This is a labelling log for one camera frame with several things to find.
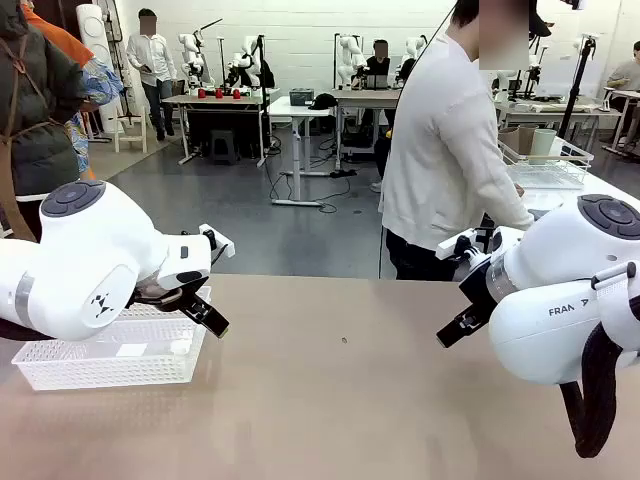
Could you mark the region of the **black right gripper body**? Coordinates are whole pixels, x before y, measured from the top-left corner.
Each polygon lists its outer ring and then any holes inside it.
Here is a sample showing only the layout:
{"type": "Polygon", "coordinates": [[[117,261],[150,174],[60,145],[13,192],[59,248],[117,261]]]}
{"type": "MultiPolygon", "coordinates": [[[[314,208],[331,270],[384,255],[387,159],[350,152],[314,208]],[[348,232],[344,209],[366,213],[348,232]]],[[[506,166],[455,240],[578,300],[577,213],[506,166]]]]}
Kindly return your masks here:
{"type": "Polygon", "coordinates": [[[459,283],[459,289],[471,302],[476,312],[492,313],[500,301],[494,283],[502,274],[501,259],[491,262],[485,259],[472,267],[466,277],[459,283]]]}

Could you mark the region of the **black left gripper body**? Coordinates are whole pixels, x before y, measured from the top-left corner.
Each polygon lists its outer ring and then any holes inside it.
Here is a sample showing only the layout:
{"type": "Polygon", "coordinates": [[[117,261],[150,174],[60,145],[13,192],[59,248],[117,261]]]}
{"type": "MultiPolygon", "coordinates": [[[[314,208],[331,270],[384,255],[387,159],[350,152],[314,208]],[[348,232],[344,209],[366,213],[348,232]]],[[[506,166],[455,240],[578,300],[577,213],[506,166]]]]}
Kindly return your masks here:
{"type": "Polygon", "coordinates": [[[136,289],[131,295],[130,304],[151,305],[165,312],[208,313],[210,305],[197,294],[205,283],[205,279],[196,280],[162,293],[159,297],[151,297],[136,289]]]}

